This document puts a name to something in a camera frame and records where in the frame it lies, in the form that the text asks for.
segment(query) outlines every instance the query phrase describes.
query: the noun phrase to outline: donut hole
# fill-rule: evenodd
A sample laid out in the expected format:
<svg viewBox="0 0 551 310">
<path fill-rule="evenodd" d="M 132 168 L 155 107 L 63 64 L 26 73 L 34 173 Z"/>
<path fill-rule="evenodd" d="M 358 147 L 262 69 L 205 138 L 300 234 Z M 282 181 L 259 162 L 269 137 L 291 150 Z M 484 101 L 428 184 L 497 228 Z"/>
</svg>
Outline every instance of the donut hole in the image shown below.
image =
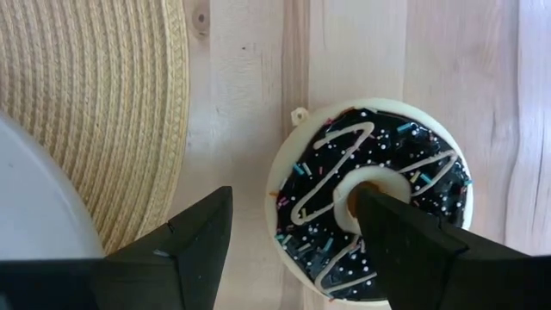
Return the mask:
<svg viewBox="0 0 551 310">
<path fill-rule="evenodd" d="M 378 165 L 362 167 L 349 172 L 333 190 L 333 213 L 339 227 L 362 235 L 356 219 L 357 205 L 354 190 L 370 187 L 405 203 L 410 203 L 412 190 L 408 180 L 398 172 Z"/>
</svg>

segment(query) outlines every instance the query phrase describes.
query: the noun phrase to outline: woven placemat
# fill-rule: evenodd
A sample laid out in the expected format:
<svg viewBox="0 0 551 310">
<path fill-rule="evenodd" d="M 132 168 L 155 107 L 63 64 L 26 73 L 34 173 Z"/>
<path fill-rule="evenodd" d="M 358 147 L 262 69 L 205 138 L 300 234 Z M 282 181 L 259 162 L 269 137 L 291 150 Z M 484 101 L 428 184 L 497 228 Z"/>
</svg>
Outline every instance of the woven placemat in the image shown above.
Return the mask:
<svg viewBox="0 0 551 310">
<path fill-rule="evenodd" d="M 188 93 L 182 0 L 0 0 L 0 107 L 71 179 L 106 252 L 165 220 Z"/>
</svg>

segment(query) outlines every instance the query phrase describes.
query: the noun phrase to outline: wooden surface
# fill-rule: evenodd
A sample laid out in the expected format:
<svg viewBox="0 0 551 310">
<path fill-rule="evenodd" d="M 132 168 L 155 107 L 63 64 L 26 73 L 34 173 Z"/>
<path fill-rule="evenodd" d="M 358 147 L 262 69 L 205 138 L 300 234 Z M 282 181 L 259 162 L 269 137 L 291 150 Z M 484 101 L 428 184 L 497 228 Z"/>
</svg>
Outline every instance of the wooden surface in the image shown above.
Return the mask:
<svg viewBox="0 0 551 310">
<path fill-rule="evenodd" d="M 469 162 L 473 231 L 551 253 L 551 0 L 184 3 L 191 110 L 171 214 L 233 186 L 217 309 L 360 308 L 303 288 L 265 228 L 266 177 L 299 106 L 382 96 L 424 109 Z"/>
</svg>

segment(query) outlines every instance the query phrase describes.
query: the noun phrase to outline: black icing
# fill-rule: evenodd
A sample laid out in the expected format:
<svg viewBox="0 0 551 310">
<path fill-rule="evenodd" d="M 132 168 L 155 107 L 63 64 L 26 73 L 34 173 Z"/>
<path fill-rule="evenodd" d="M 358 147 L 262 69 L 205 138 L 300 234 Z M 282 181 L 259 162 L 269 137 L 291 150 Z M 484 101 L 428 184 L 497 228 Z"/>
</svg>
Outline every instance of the black icing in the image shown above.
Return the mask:
<svg viewBox="0 0 551 310">
<path fill-rule="evenodd" d="M 314 150 L 313 143 L 323 139 L 327 133 L 365 121 L 375 124 L 372 136 L 354 152 L 354 158 L 349 158 L 322 189 L 306 203 L 304 207 L 306 214 L 311 214 L 330 204 L 332 191 L 349 171 L 374 164 L 384 164 L 388 168 L 399 171 L 420 160 L 452 149 L 446 141 L 423 124 L 400 115 L 375 113 L 362 108 L 344 111 L 335 120 L 328 120 L 310 140 L 297 162 L 298 169 L 291 172 L 277 195 L 278 234 L 276 237 L 284 244 L 282 247 L 285 252 L 294 259 L 312 282 L 331 259 L 344 247 L 350 245 L 355 235 L 342 231 L 335 221 L 332 210 L 302 226 L 293 224 L 291 210 L 300 198 L 312 190 L 337 164 L 343 156 L 343 151 L 353 146 L 362 132 L 344 134 L 318 150 Z M 419 167 L 417 171 L 422 172 L 425 177 L 432 178 L 449 161 L 450 158 L 444 158 L 433 164 Z M 413 172 L 408 171 L 403 175 L 410 180 Z M 461 226 L 469 183 L 470 179 L 459 158 L 451 170 L 433 187 L 422 195 L 413 197 L 412 205 L 449 223 Z M 426 181 L 422 177 L 418 177 L 415 183 L 410 182 L 412 193 L 416 191 L 416 186 L 422 188 L 425 184 Z M 336 263 L 324 277 L 322 286 L 335 287 L 368 276 L 373 272 L 368 249 L 365 252 L 356 250 L 349 252 Z M 377 286 L 376 277 L 349 288 L 333 291 L 329 296 L 349 301 L 386 299 L 384 292 Z"/>
</svg>

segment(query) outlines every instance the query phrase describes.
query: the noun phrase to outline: wooden table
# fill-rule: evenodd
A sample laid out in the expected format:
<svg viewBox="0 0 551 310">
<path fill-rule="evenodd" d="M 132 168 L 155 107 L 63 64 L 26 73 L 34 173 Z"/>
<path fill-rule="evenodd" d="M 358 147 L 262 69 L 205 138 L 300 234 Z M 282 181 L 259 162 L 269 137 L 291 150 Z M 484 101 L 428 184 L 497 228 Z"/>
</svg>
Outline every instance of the wooden table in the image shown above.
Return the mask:
<svg viewBox="0 0 551 310">
<path fill-rule="evenodd" d="M 232 185 L 217 309 L 352 309 L 282 265 L 264 185 L 290 111 L 358 97 L 439 120 L 474 178 L 472 230 L 551 252 L 550 0 L 184 0 L 191 114 L 171 214 Z"/>
</svg>

